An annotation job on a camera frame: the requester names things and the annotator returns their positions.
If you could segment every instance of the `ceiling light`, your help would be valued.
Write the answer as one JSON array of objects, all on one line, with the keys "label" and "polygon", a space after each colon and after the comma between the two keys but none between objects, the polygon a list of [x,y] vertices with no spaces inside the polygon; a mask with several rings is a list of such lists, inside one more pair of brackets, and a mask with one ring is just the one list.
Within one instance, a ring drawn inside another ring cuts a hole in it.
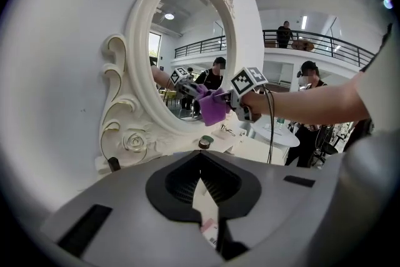
[{"label": "ceiling light", "polygon": [[307,16],[303,16],[302,24],[301,24],[301,29],[302,30],[305,30],[306,24],[307,24]]},{"label": "ceiling light", "polygon": [[175,16],[173,14],[165,14],[165,19],[173,20]]},{"label": "ceiling light", "polygon": [[384,0],[383,6],[385,6],[388,9],[392,9],[393,8],[392,0]]}]

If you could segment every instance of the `face mask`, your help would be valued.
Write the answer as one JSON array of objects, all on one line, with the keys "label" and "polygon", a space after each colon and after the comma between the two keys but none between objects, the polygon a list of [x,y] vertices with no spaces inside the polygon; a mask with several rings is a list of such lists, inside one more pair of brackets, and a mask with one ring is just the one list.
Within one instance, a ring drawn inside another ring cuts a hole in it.
[{"label": "face mask", "polygon": [[308,77],[307,76],[301,76],[299,78],[299,85],[300,86],[306,86],[308,85]]}]

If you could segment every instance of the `railing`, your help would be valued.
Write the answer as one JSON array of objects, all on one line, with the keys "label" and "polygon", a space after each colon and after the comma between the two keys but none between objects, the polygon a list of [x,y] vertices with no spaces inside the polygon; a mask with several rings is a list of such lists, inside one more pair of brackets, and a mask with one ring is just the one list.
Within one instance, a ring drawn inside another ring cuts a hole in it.
[{"label": "railing", "polygon": [[[288,42],[281,40],[278,42],[276,29],[263,30],[264,47],[309,51],[340,59],[359,67],[367,65],[374,57],[373,53],[338,38],[307,31],[292,30],[291,32],[293,39]],[[176,48],[175,58],[222,50],[226,50],[226,38],[225,36],[218,36]]]},{"label": "railing", "polygon": [[213,51],[226,50],[225,36],[214,37],[199,41],[197,43],[188,44],[187,46],[175,49],[175,58],[181,58],[192,54],[211,53]]},{"label": "railing", "polygon": [[323,54],[336,59],[346,61],[359,67],[367,65],[375,56],[373,53],[360,48],[347,41],[309,33],[307,31],[292,30],[293,39],[283,41],[277,38],[277,30],[263,30],[265,48],[289,48]]}]

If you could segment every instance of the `mirror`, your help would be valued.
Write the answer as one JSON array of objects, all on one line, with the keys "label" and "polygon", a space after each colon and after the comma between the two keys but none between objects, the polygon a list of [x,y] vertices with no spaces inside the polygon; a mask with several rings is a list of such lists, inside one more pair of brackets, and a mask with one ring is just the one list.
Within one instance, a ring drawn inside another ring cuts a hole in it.
[{"label": "mirror", "polygon": [[225,28],[210,0],[161,0],[152,17],[149,63],[170,112],[184,121],[201,120],[193,96],[177,92],[170,77],[176,68],[208,89],[221,87],[226,69]]}]

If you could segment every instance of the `ornate white mirror frame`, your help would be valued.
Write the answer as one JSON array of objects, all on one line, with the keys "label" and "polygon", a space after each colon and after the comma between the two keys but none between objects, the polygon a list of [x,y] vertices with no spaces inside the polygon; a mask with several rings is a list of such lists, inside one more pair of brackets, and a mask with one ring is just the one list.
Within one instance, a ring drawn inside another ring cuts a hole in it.
[{"label": "ornate white mirror frame", "polygon": [[[111,35],[103,43],[102,52],[114,56],[114,63],[103,68],[110,87],[100,124],[99,173],[109,171],[106,160],[111,156],[117,157],[121,166],[130,166],[163,154],[174,140],[206,132],[202,122],[176,118],[155,90],[148,47],[153,14],[160,1],[137,0],[129,13],[125,36]],[[227,66],[222,87],[227,88],[236,66],[233,0],[210,1],[226,30]]]}]

